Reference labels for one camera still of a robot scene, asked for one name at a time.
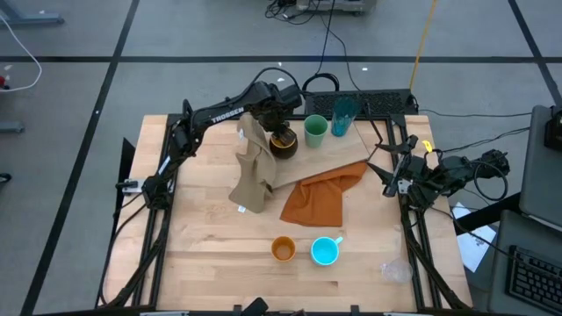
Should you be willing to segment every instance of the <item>yellow cable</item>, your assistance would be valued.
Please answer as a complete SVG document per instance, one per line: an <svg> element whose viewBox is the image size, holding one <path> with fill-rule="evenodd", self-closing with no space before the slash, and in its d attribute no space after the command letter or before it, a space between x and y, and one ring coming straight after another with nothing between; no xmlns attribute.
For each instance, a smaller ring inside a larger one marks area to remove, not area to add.
<svg viewBox="0 0 562 316"><path fill-rule="evenodd" d="M421 36L420 47L418 48L418 54L415 56L414 71L412 72L412 78L410 78L410 91L414 87L415 73L418 71L418 64L420 62L420 56L423 52L423 47L425 46L425 38L428 35L429 25L431 24L431 18L433 18L433 12L436 10L437 0L433 0L431 4L431 11L429 12L428 21L425 23L425 28L423 29L423 35Z"/></svg>

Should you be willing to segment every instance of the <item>light blue cup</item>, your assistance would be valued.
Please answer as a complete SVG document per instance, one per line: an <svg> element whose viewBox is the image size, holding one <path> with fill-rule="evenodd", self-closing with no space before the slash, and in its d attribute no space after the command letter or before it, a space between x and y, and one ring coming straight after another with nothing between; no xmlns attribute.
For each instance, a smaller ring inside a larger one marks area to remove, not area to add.
<svg viewBox="0 0 562 316"><path fill-rule="evenodd" d="M310 248L310 256L314 263L320 266L328 266L337 260L340 255L338 244L343 241L343 237L339 237L335 241L329 237L320 237L313 242Z"/></svg>

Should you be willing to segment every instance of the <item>wooden tabletop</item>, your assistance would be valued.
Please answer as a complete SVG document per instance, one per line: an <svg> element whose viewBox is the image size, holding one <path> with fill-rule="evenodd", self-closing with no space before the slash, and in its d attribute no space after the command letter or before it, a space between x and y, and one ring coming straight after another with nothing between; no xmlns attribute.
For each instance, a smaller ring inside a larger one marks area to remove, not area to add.
<svg viewBox="0 0 562 316"><path fill-rule="evenodd" d="M131 178L155 173L166 118L144 118ZM381 274L382 264L399 257L407 261L407 251L398 199L382 196L377 175L367 169L361 182L344 192L342 227L304 227L280 220L294 184L276 189L274 198L266 202L266 212L238 212L227 198L240 174L234 153L243 144L235 125L227 121L208 129L197 157L180 168L157 309L231 311L233 305L246 306L262 297L272 311L346 312L350 305L359 305L362 312L415 311L412 284L391 283ZM355 125L371 151L377 138L369 122ZM378 123L378 129L387 143L384 123ZM427 117L407 117L407 130L433 144ZM424 151L419 141L414 153L423 155ZM371 162L393 168L390 155L381 150ZM436 165L432 155L429 165ZM119 224L142 204L139 198L123 209ZM435 205L445 211L448 207L444 197ZM108 299L117 295L139 264L147 218L148 211L141 212L115 242L104 286ZM436 268L461 300L471 305L450 218L430 210L425 219ZM271 242L280 235L296 241L297 254L290 262L277 262L270 254ZM321 236L344 238L333 266L318 267L310 259L310 246ZM431 306L427 275L419 266L424 301ZM145 289L152 275L150 270ZM147 303L149 291L143 292L141 302Z"/></svg>

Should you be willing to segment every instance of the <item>orange cloth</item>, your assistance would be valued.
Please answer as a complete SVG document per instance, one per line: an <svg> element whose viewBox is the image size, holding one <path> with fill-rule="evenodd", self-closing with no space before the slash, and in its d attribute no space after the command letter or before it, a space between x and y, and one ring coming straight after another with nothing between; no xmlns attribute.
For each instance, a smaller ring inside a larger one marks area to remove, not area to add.
<svg viewBox="0 0 562 316"><path fill-rule="evenodd" d="M341 226L342 194L361 180L365 162L324 172L299 181L285 203L281 220L303 226Z"/></svg>

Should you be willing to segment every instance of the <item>teal cup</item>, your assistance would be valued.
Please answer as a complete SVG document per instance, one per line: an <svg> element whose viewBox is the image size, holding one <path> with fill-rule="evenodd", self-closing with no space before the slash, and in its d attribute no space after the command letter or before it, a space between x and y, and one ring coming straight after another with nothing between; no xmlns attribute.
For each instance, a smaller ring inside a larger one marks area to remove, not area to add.
<svg viewBox="0 0 562 316"><path fill-rule="evenodd" d="M323 267L334 263L340 256L338 244L342 241L343 237L338 237L336 240L329 237L320 237L314 241L310 248L310 256L313 258L313 262Z"/></svg>
<svg viewBox="0 0 562 316"><path fill-rule="evenodd" d="M305 143L310 148L318 148L324 140L324 135L328 130L328 121L320 116L313 114L305 119Z"/></svg>

